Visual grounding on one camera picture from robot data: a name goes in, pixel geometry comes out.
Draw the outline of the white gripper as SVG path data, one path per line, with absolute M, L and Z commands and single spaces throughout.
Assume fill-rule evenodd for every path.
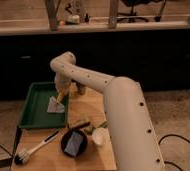
M 54 78 L 55 88 L 58 93 L 67 94 L 69 92 L 71 79 L 63 75 L 56 74 Z

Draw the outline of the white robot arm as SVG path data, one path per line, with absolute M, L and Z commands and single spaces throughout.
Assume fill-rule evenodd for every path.
M 103 94 L 117 171 L 164 171 L 164 160 L 138 82 L 78 67 L 71 52 L 53 58 L 50 67 L 56 73 L 59 91 L 67 92 L 74 80 Z

